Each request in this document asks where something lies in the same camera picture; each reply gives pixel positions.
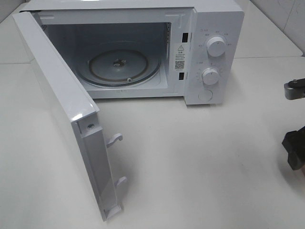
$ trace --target control knob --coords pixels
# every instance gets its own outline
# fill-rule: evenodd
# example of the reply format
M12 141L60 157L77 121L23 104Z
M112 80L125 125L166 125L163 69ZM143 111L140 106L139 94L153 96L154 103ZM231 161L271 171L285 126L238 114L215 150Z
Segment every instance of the control knob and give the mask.
M213 85L217 83L219 78L219 72L215 68L208 68L202 73L202 81L206 85Z
M224 54L226 43L222 37L212 37L206 44L208 53L212 57L218 57Z

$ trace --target warning label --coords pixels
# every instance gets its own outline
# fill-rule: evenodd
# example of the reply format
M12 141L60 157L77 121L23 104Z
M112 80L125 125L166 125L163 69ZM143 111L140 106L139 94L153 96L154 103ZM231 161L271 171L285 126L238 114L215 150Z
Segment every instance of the warning label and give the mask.
M176 44L175 46L175 70L181 71L185 69L185 61L187 60L187 54L189 53L188 44Z

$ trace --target open door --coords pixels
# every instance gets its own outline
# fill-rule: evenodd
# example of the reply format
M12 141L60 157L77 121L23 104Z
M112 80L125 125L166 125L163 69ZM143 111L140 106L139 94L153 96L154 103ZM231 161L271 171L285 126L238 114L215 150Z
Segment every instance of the open door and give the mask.
M110 171L99 108L59 55L35 14L13 15L45 99L67 141L76 141L103 220L121 211Z

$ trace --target white table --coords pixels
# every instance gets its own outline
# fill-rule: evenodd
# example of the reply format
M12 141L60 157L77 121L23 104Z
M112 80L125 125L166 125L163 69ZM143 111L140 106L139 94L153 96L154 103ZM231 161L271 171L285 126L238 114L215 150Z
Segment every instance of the white table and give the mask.
M97 101L105 133L124 135L109 150L113 175L129 178L118 193L123 213L104 223L31 65L0 64L0 228L301 228L305 178L281 141L304 125L304 101L286 100L283 88L304 65L236 59L223 105Z

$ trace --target white microwave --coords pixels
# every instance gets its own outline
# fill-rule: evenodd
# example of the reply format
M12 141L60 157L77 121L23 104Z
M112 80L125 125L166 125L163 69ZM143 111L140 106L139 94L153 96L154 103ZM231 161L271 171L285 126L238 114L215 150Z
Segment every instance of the white microwave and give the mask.
M233 0L31 0L13 17L106 220L121 211L107 147L122 136L104 138L92 99L221 103L244 13Z

